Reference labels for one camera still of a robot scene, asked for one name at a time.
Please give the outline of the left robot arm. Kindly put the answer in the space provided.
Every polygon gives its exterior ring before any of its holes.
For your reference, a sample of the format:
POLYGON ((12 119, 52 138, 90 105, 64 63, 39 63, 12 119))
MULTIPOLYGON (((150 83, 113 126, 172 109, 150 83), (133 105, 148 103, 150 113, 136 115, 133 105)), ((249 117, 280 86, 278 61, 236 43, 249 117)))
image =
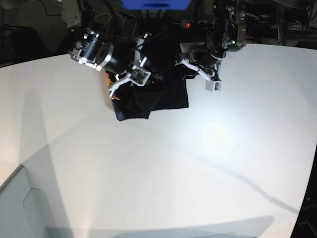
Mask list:
POLYGON ((206 80, 205 88, 220 91, 220 70, 227 52, 236 52, 246 45, 245 3, 241 0, 212 1, 212 21, 200 21, 199 8, 195 5, 193 20, 182 21, 179 30, 181 49, 175 66, 180 77, 194 79, 201 76, 206 80))

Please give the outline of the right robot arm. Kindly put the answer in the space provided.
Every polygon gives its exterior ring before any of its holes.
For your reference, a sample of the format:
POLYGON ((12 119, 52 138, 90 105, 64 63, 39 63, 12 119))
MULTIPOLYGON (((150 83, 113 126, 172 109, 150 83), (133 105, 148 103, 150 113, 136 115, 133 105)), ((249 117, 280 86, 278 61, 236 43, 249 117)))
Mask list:
POLYGON ((102 69, 115 75, 108 86, 109 95, 126 83, 139 87, 146 85, 151 72, 145 68, 147 57, 141 52, 149 41, 150 34, 127 35, 124 22, 109 1, 102 4, 107 8, 108 23, 96 22, 92 6, 87 0, 64 0, 62 18, 73 39, 68 51, 70 57, 81 65, 96 71, 102 69))

